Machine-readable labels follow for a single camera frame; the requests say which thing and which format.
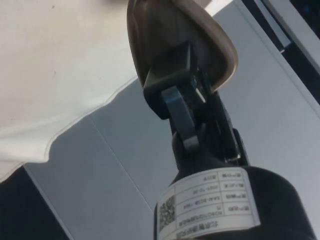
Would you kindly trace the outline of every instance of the white fabric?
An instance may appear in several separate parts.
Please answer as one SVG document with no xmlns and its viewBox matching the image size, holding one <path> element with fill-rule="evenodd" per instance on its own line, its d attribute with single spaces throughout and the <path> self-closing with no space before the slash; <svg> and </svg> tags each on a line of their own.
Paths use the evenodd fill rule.
<svg viewBox="0 0 320 240">
<path fill-rule="evenodd" d="M 0 182 L 136 75 L 126 0 L 0 1 Z"/>
</svg>

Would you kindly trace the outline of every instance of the white label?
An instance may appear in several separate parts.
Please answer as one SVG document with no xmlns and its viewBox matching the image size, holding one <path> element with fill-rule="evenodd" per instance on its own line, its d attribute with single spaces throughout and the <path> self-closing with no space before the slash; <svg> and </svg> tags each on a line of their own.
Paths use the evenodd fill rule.
<svg viewBox="0 0 320 240">
<path fill-rule="evenodd" d="M 240 167 L 188 176 L 170 186 L 158 201 L 158 240 L 195 238 L 260 224 L 248 173 Z"/>
</svg>

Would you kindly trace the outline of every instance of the qr code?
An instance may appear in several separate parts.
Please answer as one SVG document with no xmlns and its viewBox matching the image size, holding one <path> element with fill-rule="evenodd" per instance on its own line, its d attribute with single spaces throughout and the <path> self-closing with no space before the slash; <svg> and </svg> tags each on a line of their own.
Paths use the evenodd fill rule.
<svg viewBox="0 0 320 240">
<path fill-rule="evenodd" d="M 160 231 L 176 220 L 175 196 L 170 197 L 159 208 Z"/>
</svg>

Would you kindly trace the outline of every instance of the gray panel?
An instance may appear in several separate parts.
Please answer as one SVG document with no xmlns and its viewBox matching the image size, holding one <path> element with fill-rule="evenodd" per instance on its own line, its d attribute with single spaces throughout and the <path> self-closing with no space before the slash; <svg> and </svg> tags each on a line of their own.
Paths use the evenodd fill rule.
<svg viewBox="0 0 320 240">
<path fill-rule="evenodd" d="M 87 118 L 28 164 L 49 206 L 76 240 L 152 239 L 153 213 Z"/>
<path fill-rule="evenodd" d="M 221 98 L 251 164 L 282 175 L 296 187 L 320 236 L 319 105 L 256 21 L 246 17 L 249 22 L 236 4 L 216 16 L 239 55 L 239 69 L 220 91 Z"/>
<path fill-rule="evenodd" d="M 154 208 L 177 174 L 169 122 L 149 108 L 138 81 L 90 117 Z"/>
</svg>

